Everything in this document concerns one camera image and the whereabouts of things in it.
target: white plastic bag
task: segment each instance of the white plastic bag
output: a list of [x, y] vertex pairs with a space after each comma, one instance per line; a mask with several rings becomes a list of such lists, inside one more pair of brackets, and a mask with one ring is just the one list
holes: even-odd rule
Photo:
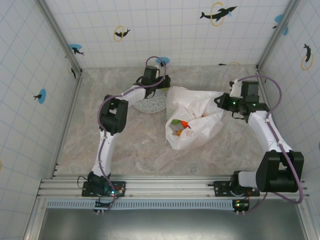
[[[194, 149], [208, 143], [220, 132], [224, 110], [218, 108], [214, 99], [221, 96], [218, 91], [192, 91], [173, 86], [166, 99], [165, 136], [175, 150]], [[180, 136], [172, 128], [173, 120], [188, 122]]]

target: vent grate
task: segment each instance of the vent grate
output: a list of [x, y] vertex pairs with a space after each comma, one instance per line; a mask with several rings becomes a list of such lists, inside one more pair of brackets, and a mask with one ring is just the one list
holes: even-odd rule
[[[104, 209], [95, 208], [94, 199], [48, 199], [50, 209]], [[213, 209], [233, 210], [232, 200], [203, 200], [203, 199], [118, 199], [113, 210], [140, 209]]]

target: round plate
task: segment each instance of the round plate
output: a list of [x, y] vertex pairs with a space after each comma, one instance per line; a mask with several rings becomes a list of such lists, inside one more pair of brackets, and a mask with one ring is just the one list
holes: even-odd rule
[[167, 93], [168, 88], [157, 89], [153, 97], [151, 97], [153, 95], [153, 93], [151, 93], [147, 99], [137, 101], [133, 106], [137, 110], [147, 114], [160, 112], [166, 108]]

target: grid tile wall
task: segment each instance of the grid tile wall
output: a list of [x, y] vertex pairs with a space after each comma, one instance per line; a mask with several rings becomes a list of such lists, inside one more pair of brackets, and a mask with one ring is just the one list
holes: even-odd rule
[[[289, 0], [222, 0], [223, 8], [236, 8], [220, 26], [200, 19], [215, 0], [46, 2], [67, 41], [82, 46], [84, 55], [75, 55], [81, 67], [103, 68], [141, 66], [153, 55], [176, 66], [257, 64]], [[212, 14], [221, 8], [216, 3]], [[130, 30], [121, 41], [114, 39], [118, 26]]]
[[50, 174], [76, 83], [68, 63], [35, 0], [0, 1], [0, 239], [22, 238]]
[[[282, 102], [275, 121], [287, 143], [304, 155], [303, 176], [315, 219], [320, 221], [320, 1], [302, 1], [288, 28], [288, 35], [281, 37], [263, 71], [281, 86]], [[312, 54], [307, 64], [305, 44]], [[274, 106], [279, 94], [270, 82], [266, 89]]]

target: yellow ring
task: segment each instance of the yellow ring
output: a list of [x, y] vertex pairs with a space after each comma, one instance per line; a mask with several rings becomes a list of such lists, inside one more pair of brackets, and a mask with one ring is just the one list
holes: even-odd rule
[[307, 56], [305, 55], [303, 58], [302, 58], [302, 61], [301, 61], [301, 69], [303, 71], [307, 71], [309, 68], [311, 68], [312, 64], [314, 63], [314, 55], [312, 53], [311, 54], [311, 57], [312, 57], [312, 60], [311, 60], [311, 63], [310, 63], [310, 66], [308, 66], [307, 68], [304, 68], [304, 60], [307, 58]]
[[66, 66], [66, 69], [68, 70], [68, 73], [71, 74], [72, 71], [71, 71], [71, 63], [69, 62], [68, 65]]
[[[121, 38], [119, 40], [116, 39], [116, 31], [119, 29], [119, 28], [122, 28], [122, 35], [121, 35]], [[122, 38], [124, 37], [124, 34], [125, 34], [125, 27], [120, 25], [118, 26], [115, 30], [114, 30], [114, 33], [113, 33], [113, 39], [116, 41], [116, 42], [120, 42], [122, 40]]]
[[211, 19], [211, 24], [212, 24], [212, 26], [215, 26], [215, 27], [218, 27], [218, 26], [220, 26], [221, 24], [223, 24], [223, 23], [224, 23], [224, 20], [225, 20], [225, 17], [223, 17], [223, 18], [222, 18], [222, 22], [221, 22], [220, 24], [214, 24], [214, 22], [212, 21], [212, 11], [213, 11], [215, 5], [217, 5], [217, 4], [220, 4], [222, 7], [224, 6], [221, 2], [217, 1], [217, 2], [214, 3], [214, 4], [212, 5], [212, 7], [211, 7], [210, 19]]

